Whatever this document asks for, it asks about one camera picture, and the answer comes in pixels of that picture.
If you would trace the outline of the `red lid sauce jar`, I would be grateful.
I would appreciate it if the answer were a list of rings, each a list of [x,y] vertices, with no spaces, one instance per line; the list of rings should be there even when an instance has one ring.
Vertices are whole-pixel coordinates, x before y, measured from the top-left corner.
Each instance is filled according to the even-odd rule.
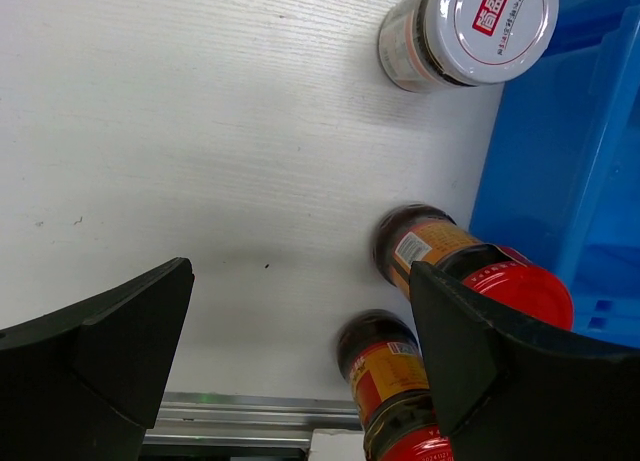
[[[574,306],[564,283],[513,248],[485,243],[444,211],[400,206],[378,224],[372,257],[387,282],[410,296],[411,265],[426,262],[475,292],[570,331]]]
[[[453,458],[416,337],[404,322],[388,311],[363,312],[341,329],[336,355],[364,429],[367,460]]]

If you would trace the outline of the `white lid sauce jar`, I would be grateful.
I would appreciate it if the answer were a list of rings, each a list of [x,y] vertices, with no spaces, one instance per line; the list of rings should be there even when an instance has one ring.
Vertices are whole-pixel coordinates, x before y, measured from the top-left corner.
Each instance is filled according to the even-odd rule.
[[[544,54],[559,0],[402,0],[378,34],[382,69],[413,93],[505,83]]]

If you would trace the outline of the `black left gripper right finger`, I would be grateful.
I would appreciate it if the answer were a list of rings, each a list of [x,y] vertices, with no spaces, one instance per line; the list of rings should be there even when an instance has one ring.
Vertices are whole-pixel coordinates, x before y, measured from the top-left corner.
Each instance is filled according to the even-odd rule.
[[[458,460],[635,460],[639,352],[541,322],[425,262],[410,302]]]

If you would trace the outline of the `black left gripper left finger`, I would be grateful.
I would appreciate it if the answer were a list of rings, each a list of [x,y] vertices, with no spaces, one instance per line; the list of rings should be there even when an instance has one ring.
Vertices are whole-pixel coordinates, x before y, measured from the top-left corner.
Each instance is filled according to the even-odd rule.
[[[1,332],[4,460],[135,460],[155,425],[194,274],[174,258]]]

